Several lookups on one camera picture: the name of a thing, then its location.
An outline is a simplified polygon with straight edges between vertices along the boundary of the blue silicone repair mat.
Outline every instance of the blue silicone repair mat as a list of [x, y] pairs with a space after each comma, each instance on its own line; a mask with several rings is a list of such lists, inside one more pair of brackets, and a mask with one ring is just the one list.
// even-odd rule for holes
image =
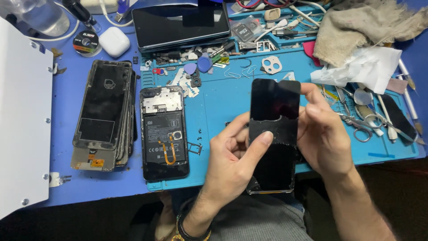
[[[311, 7], [303, 7], [301, 8], [301, 11], [304, 13], [312, 11], [314, 13], [317, 12]], [[290, 13], [292, 12], [289, 9], [282, 9], [282, 15]], [[249, 13], [240, 14], [234, 15], [233, 17], [230, 16], [230, 18], [233, 20], [239, 20], [246, 18], [249, 15]], [[261, 19], [263, 12], [254, 13], [253, 16]], [[279, 50], [263, 53], [248, 52], [243, 55], [231, 56], [229, 58], [229, 65], [226, 68], [214, 67], [212, 75], [207, 73], [200, 74], [202, 85], [199, 87], [199, 94], [193, 98], [188, 96], [184, 99], [184, 111], [186, 118], [187, 141], [202, 145], [201, 154], [198, 155], [189, 152], [190, 173], [186, 178], [148, 183], [148, 189], [150, 191], [198, 186], [204, 183], [210, 151], [209, 140], [225, 128], [225, 122], [232, 121], [239, 114], [250, 110], [250, 93], [253, 79], [271, 78], [280, 81], [286, 75], [288, 75], [286, 79], [291, 79], [294, 74], [294, 79], [297, 81], [302, 83], [311, 82], [310, 73], [314, 70], [321, 69], [321, 67], [316, 67], [312, 59], [305, 55], [301, 45], [303, 42], [314, 41], [315, 37], [285, 40], [272, 34], [268, 34], [267, 38], [270, 39], [275, 46], [279, 48]], [[297, 48], [290, 48], [290, 45], [294, 45], [296, 43], [299, 43]], [[262, 59], [269, 56], [276, 56], [279, 58], [282, 64], [282, 70], [280, 72], [270, 75], [265, 74], [260, 70]], [[196, 61], [186, 61], [181, 65], [179, 63], [172, 63], [162, 66], [158, 66], [156, 63], [153, 63], [149, 71], [141, 72], [142, 88], [165, 86], [168, 81], [174, 80], [178, 70], [187, 63], [196, 63]], [[243, 75], [247, 72], [243, 72], [244, 68], [242, 66], [248, 66], [249, 64], [251, 64], [251, 66], [256, 65], [256, 69], [249, 75], [249, 78], [247, 78]], [[152, 74], [152, 68], [166, 68], [168, 66], [175, 66], [177, 69], [174, 71], [168, 71], [168, 75]], [[229, 72], [241, 75], [241, 77], [231, 78], [228, 76]], [[336, 91], [332, 86], [327, 85], [326, 89], [336, 94]], [[394, 98], [405, 114], [403, 97], [394, 92], [387, 91], [386, 93], [390, 94]], [[352, 115], [357, 116], [354, 111], [353, 100], [347, 99], [347, 103]], [[303, 106], [307, 104], [304, 96], [301, 97], [300, 104]], [[336, 103], [332, 108], [333, 110], [345, 113], [341, 103]], [[388, 136], [384, 128], [382, 128], [382, 130], [385, 132], [385, 135], [382, 137], [373, 133], [373, 137], [370, 141], [360, 142], [353, 136], [355, 128], [345, 124], [344, 122], [343, 124], [351, 137], [352, 157], [356, 165], [405, 159], [416, 157], [418, 155], [416, 144], [404, 146], [400, 140], [394, 144], [391, 143], [388, 140]], [[311, 170], [311, 168], [307, 164], [298, 164], [296, 166], [296, 173], [307, 172], [309, 170]]]

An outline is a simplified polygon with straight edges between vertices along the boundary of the sim card tray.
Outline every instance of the sim card tray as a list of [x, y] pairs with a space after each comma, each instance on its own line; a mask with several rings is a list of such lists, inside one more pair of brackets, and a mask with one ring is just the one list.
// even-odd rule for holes
[[[187, 142], [187, 143], [188, 143], [188, 144], [190, 144], [190, 148], [188, 148], [188, 149], [187, 149], [187, 151], [192, 152], [192, 153], [196, 153], [196, 154], [198, 154], [198, 155], [201, 155], [201, 151], [202, 151], [202, 146], [201, 146], [201, 145], [193, 144], [193, 143], [190, 143], [190, 142]], [[191, 149], [192, 149], [192, 146], [197, 146], [197, 147], [199, 147], [198, 152], [192, 151], [192, 150], [191, 150]]]

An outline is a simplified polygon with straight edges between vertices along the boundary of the paper clip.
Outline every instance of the paper clip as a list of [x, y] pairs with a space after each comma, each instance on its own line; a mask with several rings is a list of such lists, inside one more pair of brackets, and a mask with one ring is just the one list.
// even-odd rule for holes
[[226, 72], [224, 72], [224, 77], [230, 77], [230, 78], [241, 78], [241, 75], [239, 75], [239, 74], [235, 74], [235, 73], [232, 73], [232, 72], [229, 72], [229, 74], [228, 75], [226, 75], [226, 73], [229, 71], [229, 69], [230, 68], [228, 68], [227, 70], [226, 70]]
[[246, 68], [246, 69], [243, 69], [242, 71], [241, 71], [241, 74], [243, 75], [243, 76], [245, 76], [245, 77], [247, 77], [247, 78], [250, 78], [250, 77], [248, 77], [248, 76], [246, 76], [245, 74], [244, 74], [244, 70], [246, 70], [247, 71], [247, 74], [248, 75], [250, 75], [252, 72], [254, 72], [254, 70], [255, 69], [257, 69], [257, 66], [256, 65], [252, 65], [252, 66], [250, 66], [250, 67], [248, 67], [248, 68]]

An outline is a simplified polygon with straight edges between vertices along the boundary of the solder wire spool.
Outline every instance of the solder wire spool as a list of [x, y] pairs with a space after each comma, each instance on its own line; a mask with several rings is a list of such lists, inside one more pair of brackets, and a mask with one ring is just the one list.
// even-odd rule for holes
[[85, 57], [96, 56], [103, 49], [99, 43], [98, 35], [91, 30], [78, 33], [74, 37], [73, 48]]

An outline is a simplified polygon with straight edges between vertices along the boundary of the stack of phone back covers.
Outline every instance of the stack of phone back covers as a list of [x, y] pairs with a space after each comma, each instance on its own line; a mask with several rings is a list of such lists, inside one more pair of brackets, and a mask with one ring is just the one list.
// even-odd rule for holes
[[130, 61], [95, 60], [86, 82], [70, 166], [112, 171], [133, 151], [136, 74]]

